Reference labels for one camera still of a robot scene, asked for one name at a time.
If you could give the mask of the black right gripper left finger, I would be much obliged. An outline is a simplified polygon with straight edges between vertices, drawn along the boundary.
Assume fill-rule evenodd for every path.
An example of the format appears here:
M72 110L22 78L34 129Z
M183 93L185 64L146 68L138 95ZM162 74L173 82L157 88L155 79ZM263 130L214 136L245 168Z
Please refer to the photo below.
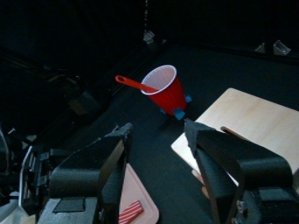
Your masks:
M131 144L129 123L64 159L38 224L118 224Z

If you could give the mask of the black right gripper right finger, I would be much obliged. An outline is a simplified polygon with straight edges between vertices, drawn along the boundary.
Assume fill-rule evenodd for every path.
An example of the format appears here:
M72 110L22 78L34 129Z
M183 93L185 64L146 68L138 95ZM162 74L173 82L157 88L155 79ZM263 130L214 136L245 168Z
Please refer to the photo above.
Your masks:
M299 224L299 194L286 159L213 127L185 121L215 224Z

